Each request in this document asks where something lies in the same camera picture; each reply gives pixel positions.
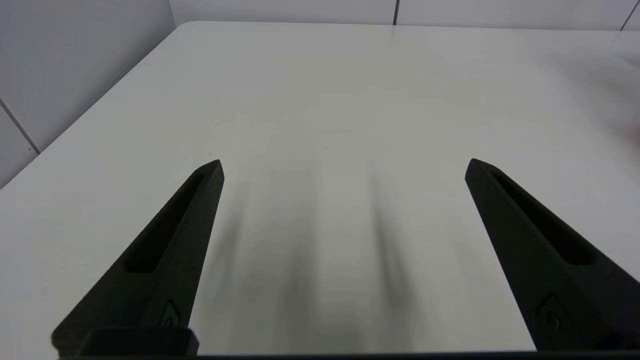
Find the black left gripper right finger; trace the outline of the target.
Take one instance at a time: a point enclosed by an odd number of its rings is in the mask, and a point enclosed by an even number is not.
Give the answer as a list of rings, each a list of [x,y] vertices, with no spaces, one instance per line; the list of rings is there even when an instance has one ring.
[[[465,182],[538,351],[639,350],[640,284],[488,162]]]

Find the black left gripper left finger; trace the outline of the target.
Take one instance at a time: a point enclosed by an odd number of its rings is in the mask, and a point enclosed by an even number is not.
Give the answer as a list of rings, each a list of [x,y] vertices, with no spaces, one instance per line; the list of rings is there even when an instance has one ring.
[[[189,328],[224,184],[197,168],[51,335],[61,357],[186,357]]]

